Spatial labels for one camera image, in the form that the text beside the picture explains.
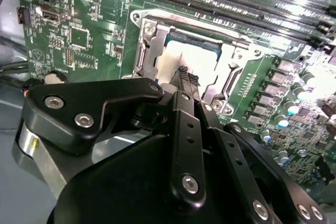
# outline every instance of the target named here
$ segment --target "wire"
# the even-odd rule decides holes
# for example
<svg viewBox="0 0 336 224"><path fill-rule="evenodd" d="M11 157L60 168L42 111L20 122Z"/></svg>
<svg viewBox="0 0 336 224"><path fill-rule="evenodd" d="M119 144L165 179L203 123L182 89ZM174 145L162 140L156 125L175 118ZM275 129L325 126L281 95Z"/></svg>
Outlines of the wire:
<svg viewBox="0 0 336 224"><path fill-rule="evenodd" d="M26 47L24 45L21 45L20 43L12 41L11 39L8 39L2 35L0 35L0 45L11 47L15 51L19 52L20 54L26 55Z"/></svg>
<svg viewBox="0 0 336 224"><path fill-rule="evenodd" d="M0 71L0 76L2 76L3 74L16 74L16 73L28 73L29 70L28 68L17 68L17 69L6 69L6 70L2 70Z"/></svg>
<svg viewBox="0 0 336 224"><path fill-rule="evenodd" d="M16 68L22 68L22 67L28 67L28 62L18 61L18 62L3 64L3 65L0 65L0 70L16 69Z"/></svg>

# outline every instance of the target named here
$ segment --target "bolt hole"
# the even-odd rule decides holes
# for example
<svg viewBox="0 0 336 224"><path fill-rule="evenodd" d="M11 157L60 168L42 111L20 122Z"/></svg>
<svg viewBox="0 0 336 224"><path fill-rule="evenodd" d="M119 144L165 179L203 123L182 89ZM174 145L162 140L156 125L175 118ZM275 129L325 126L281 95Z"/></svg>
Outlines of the bolt hole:
<svg viewBox="0 0 336 224"><path fill-rule="evenodd" d="M242 163L239 159L236 159L236 163L237 163L238 165L243 165L243 163Z"/></svg>
<svg viewBox="0 0 336 224"><path fill-rule="evenodd" d="M187 141L188 141L190 144L195 143L195 141L194 141L191 137L187 137Z"/></svg>

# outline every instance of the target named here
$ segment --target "chip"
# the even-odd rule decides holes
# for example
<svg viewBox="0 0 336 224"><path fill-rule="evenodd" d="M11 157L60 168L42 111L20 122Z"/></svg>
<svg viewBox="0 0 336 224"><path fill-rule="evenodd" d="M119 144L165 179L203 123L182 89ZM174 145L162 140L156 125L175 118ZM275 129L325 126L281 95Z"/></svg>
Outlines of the chip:
<svg viewBox="0 0 336 224"><path fill-rule="evenodd" d="M309 114L309 112L310 112L309 109L302 107L302 108L300 108L298 115L300 115L300 116L306 116L306 115Z"/></svg>
<svg viewBox="0 0 336 224"><path fill-rule="evenodd" d="M260 123L261 118L255 115L248 115L247 116L247 122L253 123L253 124L258 124Z"/></svg>
<svg viewBox="0 0 336 224"><path fill-rule="evenodd" d="M264 105L270 105L273 102L273 97L262 94L258 97L258 102Z"/></svg>
<svg viewBox="0 0 336 224"><path fill-rule="evenodd" d="M72 27L70 36L71 36L70 37L71 44L81 48L87 48L88 32L86 30Z"/></svg>
<svg viewBox="0 0 336 224"><path fill-rule="evenodd" d="M267 108L265 108L263 106L256 105L256 106L254 106L252 111L253 111L253 113L256 113L256 114L259 114L259 115L265 115L266 112L267 112Z"/></svg>
<svg viewBox="0 0 336 224"><path fill-rule="evenodd" d="M313 136L314 136L314 133L307 131L302 137L309 139L309 138L312 138Z"/></svg>
<svg viewBox="0 0 336 224"><path fill-rule="evenodd" d="M264 86L264 91L266 93L269 93L269 94L272 94L272 95L275 95L279 92L280 88L278 86L275 86L275 85L272 85L272 84L266 84Z"/></svg>

